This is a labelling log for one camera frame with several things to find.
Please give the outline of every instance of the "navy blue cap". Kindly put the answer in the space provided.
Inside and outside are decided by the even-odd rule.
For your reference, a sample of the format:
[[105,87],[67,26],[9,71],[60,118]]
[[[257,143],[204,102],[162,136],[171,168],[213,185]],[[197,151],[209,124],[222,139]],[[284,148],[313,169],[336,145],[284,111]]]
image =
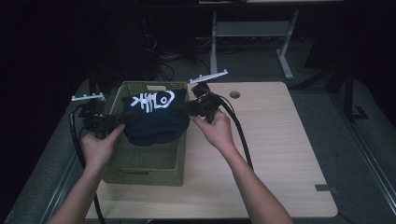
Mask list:
[[178,139],[189,127],[183,105],[187,90],[139,93],[122,98],[124,113],[138,112],[138,119],[125,123],[124,133],[131,144],[149,147]]

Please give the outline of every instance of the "forearm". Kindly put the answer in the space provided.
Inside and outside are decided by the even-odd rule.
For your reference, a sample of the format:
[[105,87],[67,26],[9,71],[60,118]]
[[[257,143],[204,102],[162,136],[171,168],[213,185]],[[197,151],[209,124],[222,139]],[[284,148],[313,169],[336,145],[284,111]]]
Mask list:
[[97,169],[85,169],[49,223],[83,223],[102,175]]
[[252,223],[292,223],[289,213],[254,174],[236,148],[222,154],[231,167]]

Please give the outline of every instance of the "storage crate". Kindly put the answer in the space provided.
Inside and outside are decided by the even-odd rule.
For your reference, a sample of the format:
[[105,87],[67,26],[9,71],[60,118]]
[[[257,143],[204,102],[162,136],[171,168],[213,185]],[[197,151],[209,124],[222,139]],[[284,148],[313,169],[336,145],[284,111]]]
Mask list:
[[[185,82],[122,83],[111,107],[110,114],[123,113],[122,98],[141,92],[187,89]],[[186,133],[177,140],[149,147],[132,145],[121,134],[114,145],[114,154],[108,164],[105,182],[155,186],[181,186],[183,184],[186,154]]]

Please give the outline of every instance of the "white bracket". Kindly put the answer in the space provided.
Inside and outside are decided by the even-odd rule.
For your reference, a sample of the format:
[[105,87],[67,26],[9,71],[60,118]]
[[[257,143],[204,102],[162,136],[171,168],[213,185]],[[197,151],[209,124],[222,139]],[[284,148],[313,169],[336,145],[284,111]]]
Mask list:
[[100,99],[100,100],[104,100],[105,96],[102,93],[99,93],[99,95],[96,95],[95,93],[93,93],[91,96],[84,94],[81,97],[76,97],[76,96],[72,96],[72,101],[81,101],[81,100],[91,100],[91,99]]
[[207,76],[199,75],[199,77],[196,78],[196,79],[190,79],[190,84],[207,81],[209,79],[212,79],[212,78],[215,78],[215,77],[221,77],[221,76],[224,76],[224,75],[227,75],[227,74],[228,74],[227,70],[224,69],[224,72],[215,73],[215,74],[212,74],[212,75],[207,75]]

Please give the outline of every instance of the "wrist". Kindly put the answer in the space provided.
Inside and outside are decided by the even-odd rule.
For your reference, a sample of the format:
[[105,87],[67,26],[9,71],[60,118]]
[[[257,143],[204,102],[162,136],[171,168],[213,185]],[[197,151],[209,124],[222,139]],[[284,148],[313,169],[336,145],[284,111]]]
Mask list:
[[87,164],[84,169],[83,175],[102,179],[106,173],[106,168],[106,165]]
[[219,151],[225,160],[228,160],[228,159],[232,158],[233,156],[239,154],[238,149],[236,148],[235,145],[220,147]]

